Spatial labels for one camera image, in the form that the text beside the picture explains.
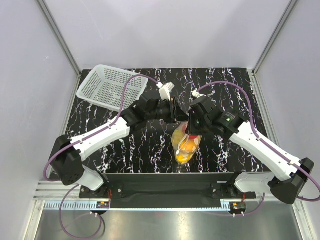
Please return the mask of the yellow-pink peach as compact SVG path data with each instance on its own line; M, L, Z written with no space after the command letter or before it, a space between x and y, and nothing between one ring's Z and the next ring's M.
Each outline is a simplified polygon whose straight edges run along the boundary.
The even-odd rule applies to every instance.
M197 150L198 146L198 139L184 140L179 146L179 151L187 155L192 154Z

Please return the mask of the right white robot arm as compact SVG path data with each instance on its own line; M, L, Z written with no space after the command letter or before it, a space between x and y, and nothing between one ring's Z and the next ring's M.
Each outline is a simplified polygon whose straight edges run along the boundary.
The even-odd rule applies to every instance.
M258 158L268 173L236 173L226 184L228 195L239 198L244 193L272 194L279 201L292 205L308 181L314 162L295 157L251 125L238 111L222 111L207 96L195 99L188 110L186 132L192 136L213 134L239 145Z

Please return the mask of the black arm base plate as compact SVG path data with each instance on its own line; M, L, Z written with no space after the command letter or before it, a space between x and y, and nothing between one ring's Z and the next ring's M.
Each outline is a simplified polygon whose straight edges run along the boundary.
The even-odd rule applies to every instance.
M99 190L81 187L81 199L111 198L112 209L213 209L221 200L253 200L232 184L236 173L108 173Z

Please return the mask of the red apple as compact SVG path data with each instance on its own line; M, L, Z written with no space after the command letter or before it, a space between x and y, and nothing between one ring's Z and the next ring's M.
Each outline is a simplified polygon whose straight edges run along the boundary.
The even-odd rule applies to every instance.
M187 134L187 128L188 128L188 125L185 125L185 126L183 127L184 133L187 135L187 137L188 137L190 140L196 139L196 138L198 137L197 135Z

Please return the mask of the clear zip top bag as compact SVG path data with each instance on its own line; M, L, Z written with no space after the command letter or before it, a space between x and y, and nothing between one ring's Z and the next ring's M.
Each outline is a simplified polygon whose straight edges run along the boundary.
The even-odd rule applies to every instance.
M187 122L182 122L171 136L175 160L180 165L187 164L198 150L202 136L187 134Z

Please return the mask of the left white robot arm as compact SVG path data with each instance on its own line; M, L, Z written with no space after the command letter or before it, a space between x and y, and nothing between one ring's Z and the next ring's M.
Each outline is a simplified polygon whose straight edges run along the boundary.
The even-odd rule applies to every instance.
M90 189L97 198L108 193L106 180L83 162L101 148L146 127L149 121L163 120L166 124L186 122L189 116L174 97L169 100L139 99L118 115L94 130L74 138L59 136L53 145L49 165L65 186L78 184Z

